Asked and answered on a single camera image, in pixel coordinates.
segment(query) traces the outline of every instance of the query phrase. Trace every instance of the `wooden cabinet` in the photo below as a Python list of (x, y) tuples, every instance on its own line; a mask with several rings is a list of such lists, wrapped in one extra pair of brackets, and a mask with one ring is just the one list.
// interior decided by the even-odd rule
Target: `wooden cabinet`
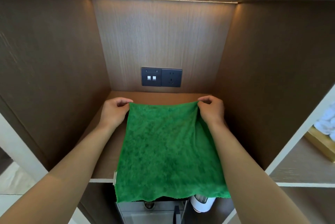
[[(177, 104), (212, 94), (275, 182), (333, 191), (333, 164), (303, 135), (335, 100), (335, 3), (201, 1), (0, 0), (0, 147), (39, 180), (94, 128), (106, 98)], [(142, 66), (183, 69), (181, 87), (141, 86)], [(125, 128), (97, 163), (78, 224), (81, 213), (120, 221), (108, 195)], [(236, 221), (227, 204), (206, 221)]]

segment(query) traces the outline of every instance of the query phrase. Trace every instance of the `microfiber cloth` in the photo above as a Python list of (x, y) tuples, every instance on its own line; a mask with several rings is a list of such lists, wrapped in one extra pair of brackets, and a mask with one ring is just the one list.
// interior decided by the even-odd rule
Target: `microfiber cloth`
[(230, 197), (213, 138), (197, 102), (130, 103), (117, 168), (117, 202), (201, 194)]

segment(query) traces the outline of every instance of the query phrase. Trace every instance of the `wooden shelf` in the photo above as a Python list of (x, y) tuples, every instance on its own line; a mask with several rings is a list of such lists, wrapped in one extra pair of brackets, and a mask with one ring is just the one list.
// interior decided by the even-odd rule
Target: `wooden shelf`
[[(115, 97), (125, 97), (132, 99), (134, 103), (150, 104), (150, 105), (174, 105), (196, 101), (199, 97), (207, 94), (200, 93), (142, 93), (142, 92), (117, 92), (111, 91), (108, 99)], [(101, 114), (101, 109), (93, 117), (92, 121), (86, 128), (78, 143), (90, 133), (98, 124)], [(116, 128), (110, 140), (107, 142), (103, 152), (95, 166), (90, 182), (114, 182), (114, 172), (117, 169), (119, 156), (123, 144), (123, 139), (126, 134), (127, 121), (125, 120), (119, 127)]]
[(303, 137), (270, 177), (275, 182), (287, 183), (288, 186), (335, 187), (334, 170), (335, 164)]

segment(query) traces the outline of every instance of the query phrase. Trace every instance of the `cabinet back panel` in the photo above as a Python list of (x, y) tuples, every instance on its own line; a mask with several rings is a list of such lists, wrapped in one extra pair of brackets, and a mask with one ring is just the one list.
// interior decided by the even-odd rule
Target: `cabinet back panel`
[(0, 0), (0, 29), (0, 112), (53, 167), (110, 91), (91, 0)]
[[(235, 4), (93, 0), (116, 91), (211, 92)], [(180, 88), (144, 87), (141, 67), (183, 69)]]
[(266, 169), (335, 82), (335, 3), (237, 5), (214, 95)]

